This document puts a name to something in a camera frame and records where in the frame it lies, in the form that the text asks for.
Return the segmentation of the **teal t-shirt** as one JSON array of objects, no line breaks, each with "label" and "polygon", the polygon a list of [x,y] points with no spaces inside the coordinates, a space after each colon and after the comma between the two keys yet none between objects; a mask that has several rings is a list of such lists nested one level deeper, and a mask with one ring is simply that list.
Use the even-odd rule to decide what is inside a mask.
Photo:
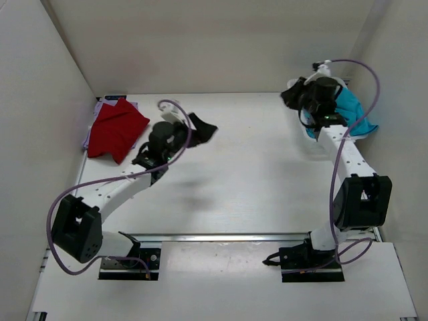
[{"label": "teal t-shirt", "polygon": [[[304,117],[310,124],[319,124],[328,126],[331,124],[342,124],[345,122],[345,127],[351,127],[359,118],[364,115],[364,110],[359,99],[347,88],[338,86],[335,93],[336,107],[333,113],[315,113],[310,114],[304,110]],[[377,124],[373,124],[367,117],[361,120],[350,131],[350,136],[353,139],[363,139],[368,135],[376,132],[379,129]]]}]

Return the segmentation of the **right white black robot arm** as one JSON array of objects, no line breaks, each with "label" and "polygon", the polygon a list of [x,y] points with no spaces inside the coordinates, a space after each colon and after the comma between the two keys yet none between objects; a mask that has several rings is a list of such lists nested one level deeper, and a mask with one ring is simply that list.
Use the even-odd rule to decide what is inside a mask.
[{"label": "right white black robot arm", "polygon": [[307,112],[316,142],[334,164],[329,194],[329,218],[325,226],[308,233],[303,243],[283,247],[263,264],[281,266],[287,274],[314,273],[333,263],[344,264],[339,245],[351,235],[384,224],[392,181],[380,176],[364,160],[349,137],[345,119],[336,111],[343,87],[331,77],[308,81],[299,78],[282,92],[284,104]]}]

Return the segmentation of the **red t-shirt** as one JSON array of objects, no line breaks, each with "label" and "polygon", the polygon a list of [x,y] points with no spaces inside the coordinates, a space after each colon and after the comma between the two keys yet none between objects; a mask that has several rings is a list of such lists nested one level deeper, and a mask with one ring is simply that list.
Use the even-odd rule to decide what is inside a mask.
[{"label": "red t-shirt", "polygon": [[150,119],[125,98],[119,98],[115,105],[104,102],[90,129],[88,157],[109,154],[121,164],[149,123]]}]

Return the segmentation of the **purple t-shirt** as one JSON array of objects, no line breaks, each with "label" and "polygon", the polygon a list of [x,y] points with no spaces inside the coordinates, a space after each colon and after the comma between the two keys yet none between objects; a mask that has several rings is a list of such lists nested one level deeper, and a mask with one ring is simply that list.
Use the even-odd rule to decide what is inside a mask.
[{"label": "purple t-shirt", "polygon": [[[102,107],[104,104],[110,105],[110,106],[115,106],[117,104],[117,100],[107,100],[107,99],[102,99],[101,101],[98,101],[94,107],[94,111],[93,111],[93,122],[96,121]],[[89,125],[88,127],[88,133],[85,137],[85,139],[82,142],[82,149],[83,150],[87,150],[88,149],[88,145],[89,145],[89,141],[90,141],[90,134],[91,134],[91,129],[92,126]]]}]

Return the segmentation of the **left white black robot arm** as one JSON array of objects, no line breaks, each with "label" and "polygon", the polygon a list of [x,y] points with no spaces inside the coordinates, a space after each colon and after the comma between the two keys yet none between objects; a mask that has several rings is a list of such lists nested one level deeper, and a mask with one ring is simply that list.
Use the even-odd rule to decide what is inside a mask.
[{"label": "left white black robot arm", "polygon": [[95,191],[84,196],[65,192],[51,206],[47,218],[50,248],[59,247],[86,266],[101,257],[118,260],[126,268],[140,263],[139,242],[124,232],[103,231],[103,223],[117,208],[159,181],[186,149],[209,142],[217,130],[195,113],[184,120],[157,122],[122,174],[94,181]]}]

